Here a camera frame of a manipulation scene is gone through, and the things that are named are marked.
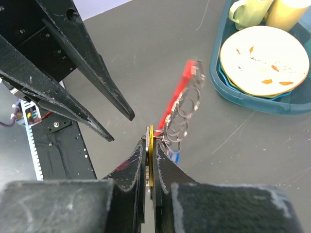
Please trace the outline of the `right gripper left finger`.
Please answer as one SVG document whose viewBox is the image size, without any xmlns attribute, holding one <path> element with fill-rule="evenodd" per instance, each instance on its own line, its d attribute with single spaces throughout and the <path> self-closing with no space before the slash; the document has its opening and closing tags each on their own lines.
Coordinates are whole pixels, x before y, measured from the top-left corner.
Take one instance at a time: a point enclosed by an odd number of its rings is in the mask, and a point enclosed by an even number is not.
<svg viewBox="0 0 311 233">
<path fill-rule="evenodd" d="M 100 180 L 14 181 L 0 192 L 3 233 L 139 233 L 145 141 Z"/>
</svg>

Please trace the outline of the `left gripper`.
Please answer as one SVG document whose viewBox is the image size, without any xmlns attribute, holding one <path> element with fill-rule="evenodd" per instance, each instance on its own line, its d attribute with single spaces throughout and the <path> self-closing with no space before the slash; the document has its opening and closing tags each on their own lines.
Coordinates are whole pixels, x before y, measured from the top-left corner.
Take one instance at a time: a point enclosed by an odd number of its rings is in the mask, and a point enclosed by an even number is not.
<svg viewBox="0 0 311 233">
<path fill-rule="evenodd" d="M 30 99 L 39 99 L 41 108 L 85 124 L 109 142 L 114 140 L 59 84 L 78 68 L 127 119 L 134 119 L 73 1 L 2 0 L 0 34 L 0 77 Z"/>
</svg>

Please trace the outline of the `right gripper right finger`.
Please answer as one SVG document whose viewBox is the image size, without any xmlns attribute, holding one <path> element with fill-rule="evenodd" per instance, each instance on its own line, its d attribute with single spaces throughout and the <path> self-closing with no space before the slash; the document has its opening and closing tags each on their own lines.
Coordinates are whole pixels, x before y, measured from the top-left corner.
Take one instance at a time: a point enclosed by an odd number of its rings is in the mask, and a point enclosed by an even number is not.
<svg viewBox="0 0 311 233">
<path fill-rule="evenodd" d="M 286 194 L 273 186 L 206 184 L 173 163 L 160 141 L 153 148 L 157 233 L 301 233 Z"/>
</svg>

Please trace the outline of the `metal key holder red handle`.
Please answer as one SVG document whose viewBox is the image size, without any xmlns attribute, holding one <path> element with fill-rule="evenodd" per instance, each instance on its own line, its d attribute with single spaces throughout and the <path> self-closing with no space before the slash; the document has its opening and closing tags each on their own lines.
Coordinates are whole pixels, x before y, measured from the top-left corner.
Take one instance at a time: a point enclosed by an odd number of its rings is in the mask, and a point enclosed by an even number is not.
<svg viewBox="0 0 311 233">
<path fill-rule="evenodd" d="M 160 139 L 171 153 L 181 150 L 181 141 L 188 135 L 189 121 L 199 108 L 205 80 L 202 60 L 187 60 L 155 131 L 155 137 Z"/>
</svg>

